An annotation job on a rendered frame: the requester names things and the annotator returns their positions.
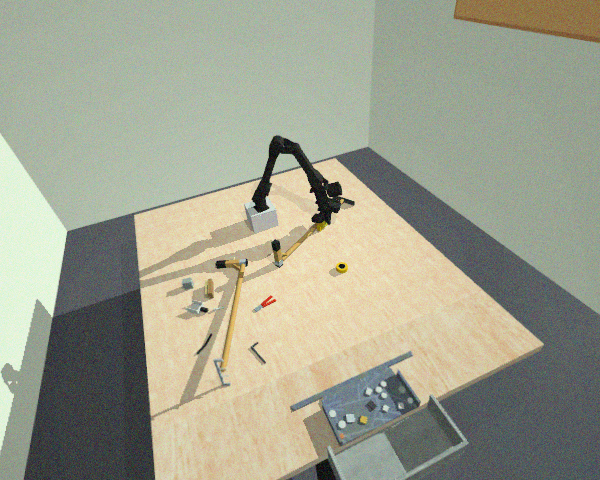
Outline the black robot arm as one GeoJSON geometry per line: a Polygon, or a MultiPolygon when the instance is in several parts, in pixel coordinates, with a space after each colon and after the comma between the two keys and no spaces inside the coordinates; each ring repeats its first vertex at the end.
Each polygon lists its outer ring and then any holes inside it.
{"type": "MultiPolygon", "coordinates": [[[[269,158],[265,167],[265,171],[260,181],[255,193],[252,197],[252,201],[255,202],[255,206],[253,208],[258,212],[265,211],[270,207],[266,204],[266,196],[269,195],[272,183],[270,183],[271,174],[279,154],[292,154],[304,170],[307,175],[308,182],[312,187],[310,189],[310,193],[314,193],[317,201],[323,201],[329,197],[335,197],[342,195],[342,187],[339,182],[328,183],[322,174],[316,170],[304,152],[302,151],[300,145],[298,143],[294,143],[289,139],[282,138],[277,135],[274,136],[270,145],[269,145],[269,158]],[[322,183],[324,183],[322,185],[322,183]],[[327,193],[326,193],[327,191],[327,193]]],[[[330,201],[328,199],[328,203],[325,204],[325,212],[334,212],[338,213],[340,210],[340,200],[336,199],[335,201],[330,201]],[[329,210],[329,211],[328,211],[329,210]]]]}

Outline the red-handled pliers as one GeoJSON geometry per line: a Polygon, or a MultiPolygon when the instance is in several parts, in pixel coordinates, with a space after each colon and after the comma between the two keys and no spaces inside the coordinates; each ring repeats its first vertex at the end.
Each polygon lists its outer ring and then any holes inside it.
{"type": "Polygon", "coordinates": [[[272,303],[276,302],[276,299],[274,299],[274,300],[272,300],[272,301],[268,302],[268,301],[269,301],[271,298],[272,298],[272,296],[270,295],[270,296],[269,296],[269,297],[268,297],[268,298],[267,298],[267,299],[266,299],[264,302],[262,302],[262,303],[261,303],[259,306],[257,306],[256,308],[254,308],[254,310],[255,310],[256,312],[258,312],[260,309],[262,309],[262,308],[264,308],[264,307],[266,307],[266,306],[268,306],[268,305],[270,305],[270,304],[272,304],[272,303]],[[266,302],[268,302],[268,303],[266,303],[266,302]],[[266,303],[266,304],[265,304],[265,303],[266,303]]]}

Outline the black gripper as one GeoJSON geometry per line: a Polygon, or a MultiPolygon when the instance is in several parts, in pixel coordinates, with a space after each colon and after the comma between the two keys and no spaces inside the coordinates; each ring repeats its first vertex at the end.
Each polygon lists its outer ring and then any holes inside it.
{"type": "Polygon", "coordinates": [[[319,208],[317,210],[320,211],[320,213],[319,214],[315,213],[315,215],[311,218],[313,223],[323,223],[325,221],[328,225],[331,224],[332,212],[330,212],[329,210],[328,210],[329,212],[325,212],[325,204],[326,204],[326,202],[328,203],[328,199],[330,199],[330,201],[336,200],[336,199],[328,198],[328,197],[323,201],[316,200],[315,204],[318,204],[319,208]]]}

